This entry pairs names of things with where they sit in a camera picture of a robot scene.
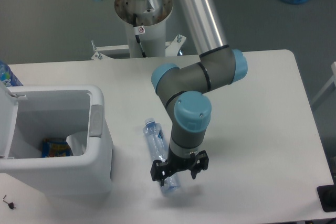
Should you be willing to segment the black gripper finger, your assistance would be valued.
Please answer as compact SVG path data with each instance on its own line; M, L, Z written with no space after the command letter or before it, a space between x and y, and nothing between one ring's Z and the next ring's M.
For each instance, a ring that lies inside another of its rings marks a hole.
M209 157L205 150L190 154L190 166L189 170L191 171L192 179L196 179L198 173L202 170L207 170L209 164Z
M160 186L164 186L166 178L173 175L171 166L167 161L154 160L150 170L151 178L153 181L160 183Z

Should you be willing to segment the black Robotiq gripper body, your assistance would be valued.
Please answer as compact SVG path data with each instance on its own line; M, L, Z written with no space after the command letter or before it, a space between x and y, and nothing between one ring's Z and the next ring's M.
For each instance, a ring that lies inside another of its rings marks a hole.
M196 155L194 153L191 154L188 153L187 157L179 157L169 147L166 162L167 162L166 175L168 177L171 177L174 174L178 172L183 172L185 170L189 170L191 172L192 177L197 176L196 171L197 160Z

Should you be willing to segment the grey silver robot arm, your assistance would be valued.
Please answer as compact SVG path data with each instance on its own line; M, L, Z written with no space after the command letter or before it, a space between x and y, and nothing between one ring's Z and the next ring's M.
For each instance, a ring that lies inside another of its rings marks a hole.
M151 167L152 180L160 184L175 173L189 170L196 177L208 168L208 155L199 149L212 110L205 93L241 80L248 71L243 53L227 43L213 0L181 0L181 4L200 59L184 68L166 63L152 73L155 93L172 121L167 159L154 160ZM165 40L150 28L163 23L172 6L172 0L115 0L116 13L131 27L131 55L165 53Z

